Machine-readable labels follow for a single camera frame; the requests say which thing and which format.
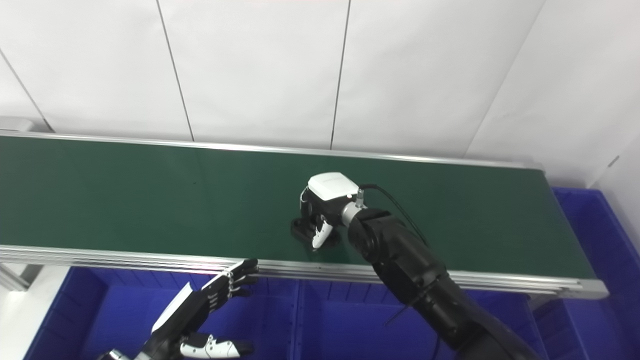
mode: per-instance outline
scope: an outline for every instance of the white wall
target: white wall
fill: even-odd
[[[161,0],[196,141],[329,147],[348,0]]]
[[[352,0],[334,149],[461,158],[542,0]]]
[[[191,139],[153,0],[3,0],[0,49],[56,132]]]
[[[640,132],[640,2],[547,1],[467,152],[586,186]]]
[[[640,133],[593,187],[600,189],[640,251]]]

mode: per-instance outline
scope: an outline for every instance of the robotic hand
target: robotic hand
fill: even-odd
[[[247,259],[218,274],[200,290],[187,283],[160,314],[151,337],[134,360],[229,359],[253,352],[249,341],[221,341],[197,330],[209,313],[218,310],[232,297],[246,297],[251,291],[242,285],[255,284],[258,261]],[[118,350],[102,355],[99,360],[129,360]]]
[[[451,280],[442,261],[400,219],[364,205],[363,188],[372,187],[381,190],[358,186],[339,172],[311,177],[300,195],[301,217],[292,221],[292,234],[318,250],[339,240],[335,228],[347,227],[350,244],[396,298],[457,351],[457,359],[539,359]]]

